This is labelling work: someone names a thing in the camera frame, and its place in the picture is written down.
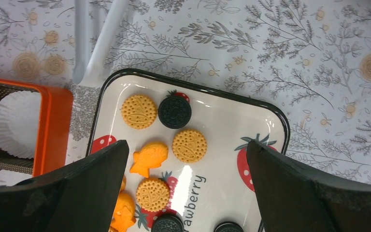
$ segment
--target table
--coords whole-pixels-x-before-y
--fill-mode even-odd
[[[90,1],[94,45],[111,0]],[[74,94],[66,163],[85,156],[100,92],[71,81],[73,4],[0,1],[0,78]],[[272,103],[286,155],[371,184],[371,1],[130,0],[105,77],[123,68]]]

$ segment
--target strawberry print tray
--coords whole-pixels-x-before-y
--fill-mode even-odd
[[[178,130],[165,127],[158,117],[148,128],[133,129],[124,123],[120,109],[134,94],[147,95],[157,107],[167,95],[181,96],[190,103],[191,119]],[[207,140],[207,153],[196,163],[183,163],[172,152],[175,134],[184,129],[198,130]],[[170,202],[157,213],[147,212],[136,203],[137,221],[127,232],[150,231],[153,221],[167,212],[182,219],[185,232],[212,232],[224,221],[239,224],[245,232],[256,232],[261,216],[246,161],[251,139],[285,153],[289,139],[286,117],[262,101],[126,69],[114,73],[102,88],[87,155],[117,140],[127,140],[130,154],[125,191],[135,200],[143,177],[129,172],[132,153],[151,141],[162,141],[169,147],[167,160],[161,167],[150,169],[150,176],[166,181]]]

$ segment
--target leaf pattern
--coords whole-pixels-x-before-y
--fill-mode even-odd
[[[89,3],[93,48],[112,0]],[[104,73],[137,68],[270,102],[289,120],[288,156],[371,184],[370,2],[129,0],[126,11]],[[70,81],[74,14],[73,1],[0,1],[0,77],[74,94],[69,161],[85,152],[99,95]]]

